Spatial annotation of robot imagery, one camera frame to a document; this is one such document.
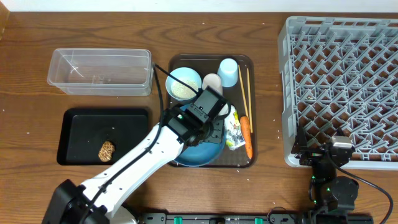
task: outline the tray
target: tray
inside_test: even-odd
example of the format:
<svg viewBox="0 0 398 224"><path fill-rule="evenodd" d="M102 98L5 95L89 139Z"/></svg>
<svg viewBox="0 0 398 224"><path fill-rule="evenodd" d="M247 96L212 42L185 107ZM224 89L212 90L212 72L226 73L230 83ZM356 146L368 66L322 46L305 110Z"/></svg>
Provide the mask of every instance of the tray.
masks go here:
<svg viewBox="0 0 398 224"><path fill-rule="evenodd" d="M169 63L169 71L175 70L180 67L192 68L203 77L209 73L217 73L218 67L222 60L226 58L232 58L238 62L242 70L242 79L244 86L247 86L247 73L246 66L250 71L251 80L251 104L252 104L252 125L253 133L251 134L253 157L249 159L246 154L246 149L244 146L237 148L235 151L229 150L228 146L225 146L220 157L215 159L213 162L202 167L217 167L217 168L247 168L254 164L257 159L257 136L256 136L256 101L254 94L254 67L250 58L245 55L197 55L197 54L180 54L173 57ZM245 87L246 100L248 100L248 89ZM235 86L229 88L223 88L223 96L227 98L232 105L235 106L239 117L245 116L243 99L241 94L241 85L238 82ZM167 107L171 107L181 103L173 99L169 94L167 94ZM171 166L184 167L176 164L174 161L169 163Z"/></svg>
<svg viewBox="0 0 398 224"><path fill-rule="evenodd" d="M286 163L298 125L309 147L340 127L355 147L343 168L398 170L398 20L290 17L278 49Z"/></svg>
<svg viewBox="0 0 398 224"><path fill-rule="evenodd" d="M57 162L60 165L111 165L138 145L148 133L144 109L72 108L63 115ZM105 141L115 145L109 162L98 153Z"/></svg>

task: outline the white backdrop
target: white backdrop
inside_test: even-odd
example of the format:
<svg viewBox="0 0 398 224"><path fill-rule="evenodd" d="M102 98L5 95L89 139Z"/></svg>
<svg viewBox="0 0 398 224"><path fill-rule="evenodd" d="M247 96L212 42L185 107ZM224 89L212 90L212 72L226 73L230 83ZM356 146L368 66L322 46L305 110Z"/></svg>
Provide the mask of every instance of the white backdrop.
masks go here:
<svg viewBox="0 0 398 224"><path fill-rule="evenodd" d="M398 0L0 0L10 11L398 12Z"/></svg>

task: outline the black tray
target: black tray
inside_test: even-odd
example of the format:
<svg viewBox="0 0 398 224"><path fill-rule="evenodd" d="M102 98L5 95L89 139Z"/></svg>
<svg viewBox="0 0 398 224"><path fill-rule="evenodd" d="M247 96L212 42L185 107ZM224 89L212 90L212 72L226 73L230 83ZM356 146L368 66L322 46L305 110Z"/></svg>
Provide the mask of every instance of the black tray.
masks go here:
<svg viewBox="0 0 398 224"><path fill-rule="evenodd" d="M57 162L60 165L111 165L147 134L148 112L144 109L69 109L63 115ZM105 141L115 145L109 162L102 162L98 157Z"/></svg>
<svg viewBox="0 0 398 224"><path fill-rule="evenodd" d="M252 125L253 133L251 134L253 157L248 158L246 154L246 149L244 146L237 148L235 151L229 150L228 146L225 146L223 153L219 158L214 160L208 165L203 167L217 167L217 168L247 168L254 164L257 159L257 137L256 137L256 101L254 94L254 68L253 63L249 57L245 55L196 55L196 54L180 54L174 56L169 63L169 71L175 70L180 67L192 68L199 73L202 78L209 73L217 73L218 67L222 60L226 58L232 58L241 66L242 79L246 94L246 102L249 106L248 101L248 88L247 88L247 72L246 68L250 71L250 91L251 91L251 107L252 107ZM229 88L223 88L223 96L227 98L232 105L235 106L239 118L245 116L241 84L238 82ZM167 94L167 107L176 105L179 102ZM177 165L174 161L169 163L171 166L175 167L185 167Z"/></svg>

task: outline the bowl of rice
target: bowl of rice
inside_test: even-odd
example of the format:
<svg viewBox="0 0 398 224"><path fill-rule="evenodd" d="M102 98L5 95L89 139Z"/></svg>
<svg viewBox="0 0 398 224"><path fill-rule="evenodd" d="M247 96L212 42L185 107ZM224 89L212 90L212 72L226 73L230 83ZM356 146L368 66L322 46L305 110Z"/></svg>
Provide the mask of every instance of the bowl of rice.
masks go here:
<svg viewBox="0 0 398 224"><path fill-rule="evenodd" d="M170 74L172 74L175 78L178 78L181 82L184 82L188 86L192 87L196 91L201 88L200 75L192 68L178 68L173 70ZM175 98L178 101L190 100L196 96L196 94L192 90L177 82L172 77L167 77L166 79L166 90L171 97Z"/></svg>

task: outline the rice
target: rice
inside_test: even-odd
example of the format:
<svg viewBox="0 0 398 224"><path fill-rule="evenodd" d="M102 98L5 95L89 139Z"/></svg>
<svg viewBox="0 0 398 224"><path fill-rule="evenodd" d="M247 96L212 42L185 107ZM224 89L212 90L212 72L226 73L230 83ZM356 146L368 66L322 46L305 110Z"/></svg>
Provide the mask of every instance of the rice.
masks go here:
<svg viewBox="0 0 398 224"><path fill-rule="evenodd" d="M181 82L184 82L188 86L192 87L194 90L198 91L198 85L195 83L195 81L189 79L181 79ZM192 90L190 90L183 84L180 84L179 82L173 82L171 91L173 96L183 100L187 100L195 96L195 93Z"/></svg>

